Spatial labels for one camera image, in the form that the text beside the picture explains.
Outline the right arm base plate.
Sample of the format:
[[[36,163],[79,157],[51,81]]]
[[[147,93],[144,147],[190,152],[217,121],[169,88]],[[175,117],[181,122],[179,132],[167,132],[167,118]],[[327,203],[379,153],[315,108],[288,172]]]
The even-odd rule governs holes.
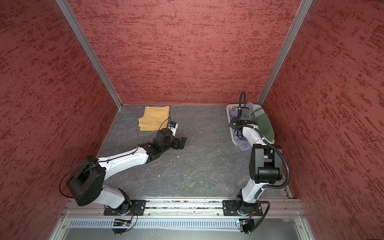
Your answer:
[[[262,216],[263,210],[258,203],[246,203],[235,200],[224,200],[223,202],[224,216]]]

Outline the white plastic basket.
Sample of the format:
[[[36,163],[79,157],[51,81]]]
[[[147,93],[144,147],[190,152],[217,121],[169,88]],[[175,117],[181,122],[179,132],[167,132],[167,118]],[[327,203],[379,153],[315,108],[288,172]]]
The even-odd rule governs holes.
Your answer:
[[[264,109],[259,105],[254,105],[251,102],[248,102],[246,106],[250,109],[250,115],[253,120],[256,120],[256,126],[258,126],[259,130],[262,132],[263,136],[268,139],[268,141],[272,144],[275,143],[275,133],[270,122],[268,115],[265,113]],[[230,104],[226,107],[228,122],[230,123],[233,117],[237,116],[238,113],[238,105]],[[230,127],[231,139],[234,145],[240,148],[242,151],[249,150],[251,148],[251,144],[248,139],[245,137],[239,138],[237,136],[238,131]]]

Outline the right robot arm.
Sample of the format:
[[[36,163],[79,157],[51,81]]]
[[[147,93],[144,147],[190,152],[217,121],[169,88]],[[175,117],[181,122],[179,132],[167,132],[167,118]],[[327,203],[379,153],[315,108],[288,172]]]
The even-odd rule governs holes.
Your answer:
[[[265,186],[273,185],[283,177],[283,162],[276,151],[281,147],[275,145],[275,133],[268,115],[259,107],[250,111],[249,107],[240,106],[230,110],[230,128],[234,139],[246,141],[251,149],[249,163],[250,179],[237,196],[235,209],[240,216],[259,213],[260,196]]]

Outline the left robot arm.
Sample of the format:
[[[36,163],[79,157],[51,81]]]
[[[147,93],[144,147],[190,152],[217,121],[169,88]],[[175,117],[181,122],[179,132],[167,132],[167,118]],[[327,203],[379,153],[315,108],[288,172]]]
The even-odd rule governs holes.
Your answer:
[[[106,216],[133,215],[135,207],[128,194],[122,189],[107,186],[105,180],[127,169],[150,163],[169,149],[182,150],[186,141],[186,137],[176,138],[174,131],[163,128],[157,131],[152,142],[139,144],[131,151],[99,159],[87,156],[70,170],[66,185],[80,207],[99,204],[106,207]]]

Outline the yellow skirt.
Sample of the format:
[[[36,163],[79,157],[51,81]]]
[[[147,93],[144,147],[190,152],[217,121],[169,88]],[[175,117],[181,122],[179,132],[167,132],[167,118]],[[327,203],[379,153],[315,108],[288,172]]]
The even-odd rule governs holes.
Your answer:
[[[157,131],[166,128],[170,121],[170,107],[145,107],[142,118],[139,118],[140,131]]]

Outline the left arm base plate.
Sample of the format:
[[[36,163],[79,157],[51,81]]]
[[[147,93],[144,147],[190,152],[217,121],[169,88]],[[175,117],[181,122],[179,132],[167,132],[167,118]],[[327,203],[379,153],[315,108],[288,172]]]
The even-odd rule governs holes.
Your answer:
[[[144,214],[146,203],[146,200],[124,200],[116,209],[105,206],[104,216],[142,216]]]

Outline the lavender skirt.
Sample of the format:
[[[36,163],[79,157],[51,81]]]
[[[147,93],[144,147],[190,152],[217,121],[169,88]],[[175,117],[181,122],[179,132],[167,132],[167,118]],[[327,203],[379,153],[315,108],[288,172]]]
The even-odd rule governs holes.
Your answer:
[[[235,117],[236,114],[238,113],[238,109],[239,109],[238,104],[229,104],[226,106],[227,118],[229,123],[231,121],[231,118]],[[236,147],[240,148],[242,151],[247,151],[252,148],[249,141],[245,137],[242,137],[240,139],[241,134],[238,131],[230,128],[230,133],[231,133],[232,142]]]

